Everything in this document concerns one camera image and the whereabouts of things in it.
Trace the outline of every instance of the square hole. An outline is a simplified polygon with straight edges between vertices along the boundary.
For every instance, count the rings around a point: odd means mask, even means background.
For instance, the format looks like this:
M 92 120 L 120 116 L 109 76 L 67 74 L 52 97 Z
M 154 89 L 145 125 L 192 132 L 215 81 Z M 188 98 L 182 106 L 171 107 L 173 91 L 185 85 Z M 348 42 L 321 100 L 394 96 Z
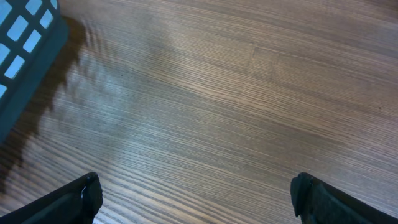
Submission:
M 42 5 L 42 0 L 29 0 L 26 4 L 25 8 L 32 14 L 36 14 L 37 10 L 39 10 Z
M 3 94 L 6 92 L 6 90 L 7 90 L 7 87 L 0 84 L 0 98 L 3 96 Z
M 46 12 L 44 13 L 43 17 L 40 20 L 40 24 L 47 29 L 47 27 L 50 25 L 52 21 L 52 15 L 51 12 L 47 9 Z
M 14 24 L 7 32 L 7 36 L 9 36 L 13 41 L 17 41 L 26 27 L 27 21 L 22 16 L 18 16 L 17 20 L 15 20 Z
M 14 78 L 18 74 L 24 63 L 25 60 L 17 55 L 4 75 L 8 78 Z
M 57 9 L 57 7 L 58 7 L 58 2 L 57 2 L 57 0 L 51 0 L 51 4 L 52 4 L 52 6 L 54 7 L 54 9 Z
M 8 53 L 10 52 L 10 49 L 6 47 L 4 44 L 0 44 L 0 65 L 6 59 Z
M 8 2 L 0 0 L 0 25 L 7 18 L 8 14 L 11 12 L 12 6 Z
M 30 34 L 29 38 L 24 44 L 24 49 L 27 52 L 32 53 L 33 49 L 36 47 L 41 37 L 42 36 L 36 30 L 33 30 L 33 32 Z

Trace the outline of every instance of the black object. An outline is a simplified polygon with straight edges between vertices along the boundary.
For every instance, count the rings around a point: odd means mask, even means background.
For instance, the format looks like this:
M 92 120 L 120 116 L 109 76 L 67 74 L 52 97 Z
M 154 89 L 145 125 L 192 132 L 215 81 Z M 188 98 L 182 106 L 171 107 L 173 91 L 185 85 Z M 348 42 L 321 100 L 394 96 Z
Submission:
M 301 173 L 293 178 L 290 194 L 294 213 L 296 217 L 301 216 L 302 223 L 398 223 L 398 219 L 366 205 L 307 173 Z
M 3 224 L 92 224 L 103 203 L 100 180 L 88 173 L 0 218 Z

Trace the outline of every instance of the hardwood floorboard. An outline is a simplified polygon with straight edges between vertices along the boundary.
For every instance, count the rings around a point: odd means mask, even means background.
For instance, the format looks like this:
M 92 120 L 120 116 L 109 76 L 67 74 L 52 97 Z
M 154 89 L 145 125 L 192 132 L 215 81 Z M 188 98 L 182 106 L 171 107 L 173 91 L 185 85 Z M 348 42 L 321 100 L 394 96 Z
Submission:
M 300 223 L 308 172 L 398 217 L 395 0 L 60 1 L 0 215 L 87 172 L 95 223 Z

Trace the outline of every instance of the plastic basket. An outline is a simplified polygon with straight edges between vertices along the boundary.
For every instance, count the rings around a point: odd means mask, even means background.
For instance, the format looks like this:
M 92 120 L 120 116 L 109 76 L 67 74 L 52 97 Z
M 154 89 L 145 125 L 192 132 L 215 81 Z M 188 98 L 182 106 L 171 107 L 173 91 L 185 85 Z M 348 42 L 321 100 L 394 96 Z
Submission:
M 0 0 L 0 142 L 67 37 L 57 0 Z

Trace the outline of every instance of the wooden floor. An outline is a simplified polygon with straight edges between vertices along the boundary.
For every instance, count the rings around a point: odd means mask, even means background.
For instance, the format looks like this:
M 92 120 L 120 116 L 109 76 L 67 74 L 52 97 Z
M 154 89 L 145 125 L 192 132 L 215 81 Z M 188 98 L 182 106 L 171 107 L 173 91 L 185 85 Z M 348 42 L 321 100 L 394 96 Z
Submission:
M 398 1 L 61 0 L 0 215 L 99 174 L 95 223 L 300 223 L 308 172 L 398 217 Z

